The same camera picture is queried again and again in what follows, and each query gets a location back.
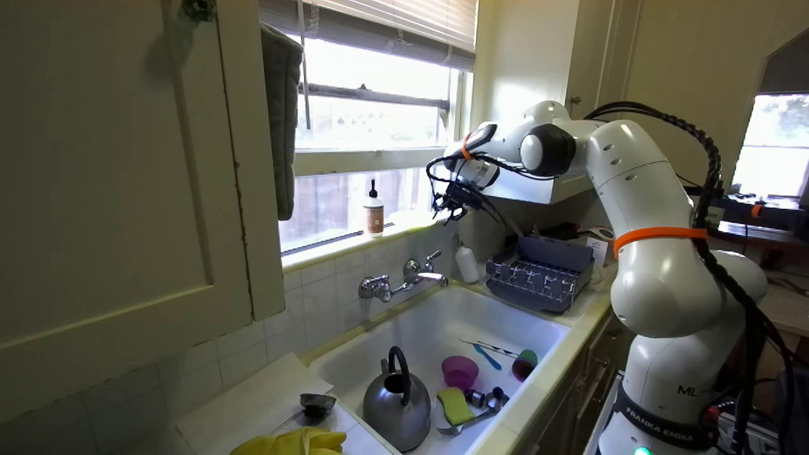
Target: faucet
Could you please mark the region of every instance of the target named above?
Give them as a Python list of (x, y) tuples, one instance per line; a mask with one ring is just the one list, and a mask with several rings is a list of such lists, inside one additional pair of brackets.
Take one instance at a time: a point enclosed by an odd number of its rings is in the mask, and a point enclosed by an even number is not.
[(439, 251), (429, 254), (424, 264), (419, 265), (415, 259), (405, 264), (405, 281), (400, 287), (391, 287), (390, 275), (366, 275), (360, 283), (360, 300), (379, 300), (381, 305), (390, 305), (398, 293), (415, 288), (422, 281), (448, 283), (442, 274), (434, 270), (433, 262), (439, 255)]

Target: silver kettle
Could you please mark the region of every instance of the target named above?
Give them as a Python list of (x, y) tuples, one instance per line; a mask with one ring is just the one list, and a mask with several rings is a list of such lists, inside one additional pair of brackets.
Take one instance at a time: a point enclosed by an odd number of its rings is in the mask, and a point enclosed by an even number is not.
[(391, 346), (381, 375), (364, 392), (364, 421), (398, 450), (418, 450), (429, 432), (429, 392), (409, 375), (405, 351)]

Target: dish rack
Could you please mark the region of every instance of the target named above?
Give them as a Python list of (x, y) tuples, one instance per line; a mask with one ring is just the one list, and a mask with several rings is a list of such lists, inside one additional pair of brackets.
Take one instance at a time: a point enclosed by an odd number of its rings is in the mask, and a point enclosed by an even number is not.
[(591, 275), (591, 248), (552, 238), (522, 238), (518, 259), (485, 264), (485, 287), (504, 301), (563, 313), (586, 288)]

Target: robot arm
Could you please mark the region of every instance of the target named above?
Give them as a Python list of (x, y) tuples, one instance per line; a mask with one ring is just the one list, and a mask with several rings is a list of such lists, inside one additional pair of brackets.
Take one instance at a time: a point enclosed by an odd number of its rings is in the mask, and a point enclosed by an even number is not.
[[(491, 134), (475, 152), (522, 163), (532, 177), (586, 172), (616, 238), (647, 227), (691, 230), (694, 210), (678, 176), (635, 123), (575, 123), (563, 106), (538, 104), (524, 125)], [(488, 188), (499, 179), (491, 167), (495, 163), (465, 160), (461, 179)], [(766, 293), (757, 264), (737, 254), (715, 259), (754, 301)], [(637, 340), (623, 408), (600, 450), (706, 454), (699, 423), (744, 331), (740, 307), (715, 283), (691, 238), (642, 238), (616, 254), (613, 308)]]

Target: purple bowl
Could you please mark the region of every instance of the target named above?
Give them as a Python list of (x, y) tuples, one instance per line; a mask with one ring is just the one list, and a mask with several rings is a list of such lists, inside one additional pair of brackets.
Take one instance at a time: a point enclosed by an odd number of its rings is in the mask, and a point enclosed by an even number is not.
[(477, 364), (467, 356), (448, 356), (439, 370), (448, 388), (474, 391), (477, 380)]

